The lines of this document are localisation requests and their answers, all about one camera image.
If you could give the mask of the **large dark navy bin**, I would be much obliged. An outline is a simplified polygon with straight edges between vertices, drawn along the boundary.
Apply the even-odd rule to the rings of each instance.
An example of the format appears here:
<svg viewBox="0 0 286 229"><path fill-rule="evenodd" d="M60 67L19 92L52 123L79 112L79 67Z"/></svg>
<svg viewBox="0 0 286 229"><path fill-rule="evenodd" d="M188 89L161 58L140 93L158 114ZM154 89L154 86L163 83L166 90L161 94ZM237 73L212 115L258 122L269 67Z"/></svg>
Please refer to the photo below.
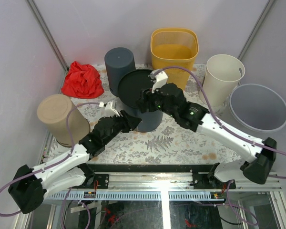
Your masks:
<svg viewBox="0 0 286 229"><path fill-rule="evenodd" d="M136 104L140 98L141 90L153 86L153 82L149 77L151 72L149 69L137 69L129 72L120 80L118 86L118 96L122 102L123 110L131 116L141 118L136 131L142 133L155 130L163 118L161 111L142 113Z"/></svg>

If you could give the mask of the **yellow mesh basket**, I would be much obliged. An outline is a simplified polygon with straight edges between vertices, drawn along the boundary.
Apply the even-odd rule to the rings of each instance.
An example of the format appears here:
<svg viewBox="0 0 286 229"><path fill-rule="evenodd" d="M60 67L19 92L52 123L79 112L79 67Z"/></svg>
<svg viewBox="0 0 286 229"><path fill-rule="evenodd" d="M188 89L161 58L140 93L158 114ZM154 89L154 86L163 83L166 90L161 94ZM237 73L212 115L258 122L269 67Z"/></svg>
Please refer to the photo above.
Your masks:
<svg viewBox="0 0 286 229"><path fill-rule="evenodd" d="M199 53L199 44L192 30L168 27L152 33L150 49L154 70L176 65L191 71Z"/></svg>

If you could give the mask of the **cream white bin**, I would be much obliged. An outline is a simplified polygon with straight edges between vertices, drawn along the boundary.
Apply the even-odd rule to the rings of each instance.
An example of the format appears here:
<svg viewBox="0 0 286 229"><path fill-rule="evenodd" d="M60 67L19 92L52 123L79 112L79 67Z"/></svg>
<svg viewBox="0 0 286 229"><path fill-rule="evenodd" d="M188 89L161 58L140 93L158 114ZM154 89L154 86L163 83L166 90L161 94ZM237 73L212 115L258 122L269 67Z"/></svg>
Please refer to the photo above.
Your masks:
<svg viewBox="0 0 286 229"><path fill-rule="evenodd" d="M206 103L204 95L211 106L220 106L245 75L243 63L227 54L218 54L209 58L205 66L203 90L199 97Z"/></svg>

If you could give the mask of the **slate blue tapered bin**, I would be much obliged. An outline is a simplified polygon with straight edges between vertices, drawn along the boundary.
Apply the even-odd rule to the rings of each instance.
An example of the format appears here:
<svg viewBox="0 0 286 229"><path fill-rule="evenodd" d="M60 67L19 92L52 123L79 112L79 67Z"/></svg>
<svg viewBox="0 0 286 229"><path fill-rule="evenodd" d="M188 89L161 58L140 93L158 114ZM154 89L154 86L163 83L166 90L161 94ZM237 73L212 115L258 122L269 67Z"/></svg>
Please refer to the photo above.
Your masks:
<svg viewBox="0 0 286 229"><path fill-rule="evenodd" d="M105 67L111 93L118 97L120 80L129 72L136 69L132 51L124 47L109 50L105 57Z"/></svg>

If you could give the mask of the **beige bin with black rim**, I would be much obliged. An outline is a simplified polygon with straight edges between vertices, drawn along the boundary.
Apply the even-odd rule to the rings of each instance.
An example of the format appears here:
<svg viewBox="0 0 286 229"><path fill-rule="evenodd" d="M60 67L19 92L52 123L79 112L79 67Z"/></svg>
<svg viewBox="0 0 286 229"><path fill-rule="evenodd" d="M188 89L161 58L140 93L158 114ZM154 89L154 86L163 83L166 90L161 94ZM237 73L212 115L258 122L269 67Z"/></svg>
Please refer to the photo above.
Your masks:
<svg viewBox="0 0 286 229"><path fill-rule="evenodd" d="M38 106L37 116L43 122L57 142L71 147L71 132L74 143L78 143L90 132L90 124L71 99L63 94L54 94L45 98Z"/></svg>

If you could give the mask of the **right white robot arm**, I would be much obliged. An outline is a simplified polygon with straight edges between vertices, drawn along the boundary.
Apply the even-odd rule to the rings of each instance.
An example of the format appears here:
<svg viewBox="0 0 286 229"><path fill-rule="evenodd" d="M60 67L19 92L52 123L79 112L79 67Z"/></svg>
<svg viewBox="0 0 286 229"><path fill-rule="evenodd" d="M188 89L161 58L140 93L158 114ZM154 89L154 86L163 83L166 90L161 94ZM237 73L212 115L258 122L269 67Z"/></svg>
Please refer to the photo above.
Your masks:
<svg viewBox="0 0 286 229"><path fill-rule="evenodd" d="M266 182L276 160L274 139L262 140L223 121L216 122L207 108L187 101L183 91L173 83L141 90L137 105L143 113L159 110L171 116L180 127L211 137L240 155L239 160L212 166L207 175L211 187L219 188L241 178L260 185Z"/></svg>

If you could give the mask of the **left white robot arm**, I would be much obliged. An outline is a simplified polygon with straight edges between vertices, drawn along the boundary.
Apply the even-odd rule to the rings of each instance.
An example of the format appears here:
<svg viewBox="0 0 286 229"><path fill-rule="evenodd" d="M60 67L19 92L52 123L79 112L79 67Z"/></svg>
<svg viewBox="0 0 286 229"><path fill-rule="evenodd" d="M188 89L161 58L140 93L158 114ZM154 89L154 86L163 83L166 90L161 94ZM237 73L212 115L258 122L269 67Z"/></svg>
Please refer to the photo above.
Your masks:
<svg viewBox="0 0 286 229"><path fill-rule="evenodd" d="M8 192L23 214L37 209L48 196L68 189L95 186L95 173L87 162L105 150L119 133L137 128L141 118L124 110L119 115L102 117L94 129L71 150L35 167L23 165L13 179Z"/></svg>

